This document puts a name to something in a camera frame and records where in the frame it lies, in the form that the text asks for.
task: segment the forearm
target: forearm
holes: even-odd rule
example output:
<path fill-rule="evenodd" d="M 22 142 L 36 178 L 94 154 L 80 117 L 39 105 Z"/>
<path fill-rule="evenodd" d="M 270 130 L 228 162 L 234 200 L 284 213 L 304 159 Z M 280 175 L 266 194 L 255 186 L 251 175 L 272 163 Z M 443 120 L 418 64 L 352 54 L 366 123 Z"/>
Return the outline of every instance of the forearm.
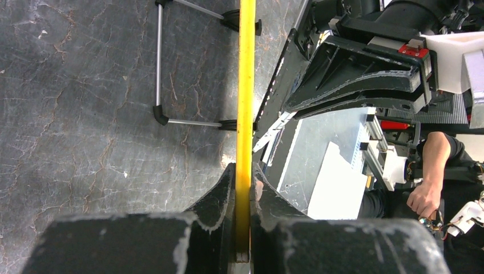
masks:
<path fill-rule="evenodd" d="M 442 189 L 443 172 L 450 156 L 450 143 L 441 132 L 432 132 L 423 147 L 423 183 Z"/>

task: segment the black sleeve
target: black sleeve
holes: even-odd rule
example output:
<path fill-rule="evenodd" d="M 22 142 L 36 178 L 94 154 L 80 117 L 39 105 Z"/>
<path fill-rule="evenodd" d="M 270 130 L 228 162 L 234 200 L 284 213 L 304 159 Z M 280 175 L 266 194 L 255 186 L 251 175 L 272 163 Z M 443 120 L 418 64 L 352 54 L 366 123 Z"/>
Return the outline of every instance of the black sleeve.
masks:
<path fill-rule="evenodd" d="M 450 144 L 450 156 L 449 160 L 447 160 L 448 166 L 460 166 L 463 163 L 473 162 L 473 159 L 469 156 L 469 154 L 467 154 L 465 151 L 466 147 L 461 141 L 454 137 L 448 136 L 447 134 L 445 134 L 445 136 Z M 417 146 L 417 152 L 422 158 L 424 152 L 423 148 L 426 142 L 427 141 L 424 140 Z"/>

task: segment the person's arm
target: person's arm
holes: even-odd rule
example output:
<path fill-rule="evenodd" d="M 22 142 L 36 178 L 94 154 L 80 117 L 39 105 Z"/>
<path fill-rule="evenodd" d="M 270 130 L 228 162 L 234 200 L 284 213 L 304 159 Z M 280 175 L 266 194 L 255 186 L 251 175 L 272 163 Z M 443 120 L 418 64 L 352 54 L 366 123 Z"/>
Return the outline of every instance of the person's arm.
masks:
<path fill-rule="evenodd" d="M 445 165 L 455 154 L 447 135 L 442 132 L 428 135 L 422 152 L 423 182 L 407 200 L 407 205 L 420 217 L 429 218 L 439 207 Z"/>

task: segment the black pants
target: black pants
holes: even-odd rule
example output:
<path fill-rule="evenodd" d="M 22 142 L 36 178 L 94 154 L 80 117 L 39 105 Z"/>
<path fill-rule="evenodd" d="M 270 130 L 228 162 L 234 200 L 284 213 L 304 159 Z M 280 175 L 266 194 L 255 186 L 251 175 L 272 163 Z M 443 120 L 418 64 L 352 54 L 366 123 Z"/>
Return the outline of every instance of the black pants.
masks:
<path fill-rule="evenodd" d="M 406 217 L 416 219 L 418 215 L 406 205 L 408 194 L 412 191 L 411 188 L 393 192 L 386 190 L 365 192 L 358 218 Z M 444 223 L 447 224 L 467 202 L 478 200 L 481 191 L 484 191 L 484 186 L 481 184 L 444 183 L 441 196 L 444 200 Z M 484 228 L 474 226 L 465 236 L 477 246 L 483 247 Z"/>

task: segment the person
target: person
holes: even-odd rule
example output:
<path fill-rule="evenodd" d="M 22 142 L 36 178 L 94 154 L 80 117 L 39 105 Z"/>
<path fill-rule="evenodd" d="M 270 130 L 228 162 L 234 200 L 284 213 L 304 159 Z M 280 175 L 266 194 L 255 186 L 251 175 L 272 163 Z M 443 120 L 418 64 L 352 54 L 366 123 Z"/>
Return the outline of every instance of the person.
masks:
<path fill-rule="evenodd" d="M 365 192 L 358 218 L 392 217 L 395 210 L 408 206 L 416 216 L 429 218 L 443 199 L 443 222 L 448 224 L 467 203 L 478 200 L 482 184 L 445 180 L 445 167 L 463 167 L 475 161 L 465 151 L 462 142 L 444 134 L 432 132 L 421 142 L 417 152 L 422 159 L 423 182 L 405 190 L 374 190 Z M 446 235 L 443 255 L 451 273 L 484 273 L 484 228 L 475 224 L 468 233 L 457 237 Z"/>

